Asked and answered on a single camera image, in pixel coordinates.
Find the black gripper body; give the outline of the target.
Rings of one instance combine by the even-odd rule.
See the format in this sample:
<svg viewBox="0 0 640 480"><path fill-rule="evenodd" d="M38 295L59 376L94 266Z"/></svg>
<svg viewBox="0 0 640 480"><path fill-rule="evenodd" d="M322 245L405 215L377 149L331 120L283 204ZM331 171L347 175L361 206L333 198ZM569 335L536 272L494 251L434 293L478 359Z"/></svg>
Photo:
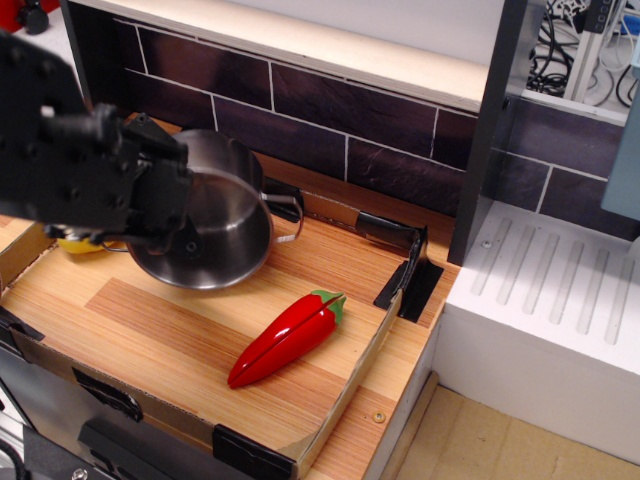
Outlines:
<svg viewBox="0 0 640 480"><path fill-rule="evenodd" d="M56 230L131 235L139 148L110 106L88 110L73 68L1 34L1 212Z"/></svg>

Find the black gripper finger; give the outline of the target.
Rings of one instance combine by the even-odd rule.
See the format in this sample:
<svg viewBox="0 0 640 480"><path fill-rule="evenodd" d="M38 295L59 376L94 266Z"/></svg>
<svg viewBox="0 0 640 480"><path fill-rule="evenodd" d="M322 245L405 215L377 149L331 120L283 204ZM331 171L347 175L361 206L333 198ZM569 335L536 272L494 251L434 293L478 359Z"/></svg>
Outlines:
<svg viewBox="0 0 640 480"><path fill-rule="evenodd" d="M134 145L135 157L128 167L135 173L167 167L187 173L188 147L167 133L146 113L135 114L124 122L123 139Z"/></svg>
<svg viewBox="0 0 640 480"><path fill-rule="evenodd" d="M152 256L197 258L204 244L189 214L189 169L146 169L134 185L127 245Z"/></svg>

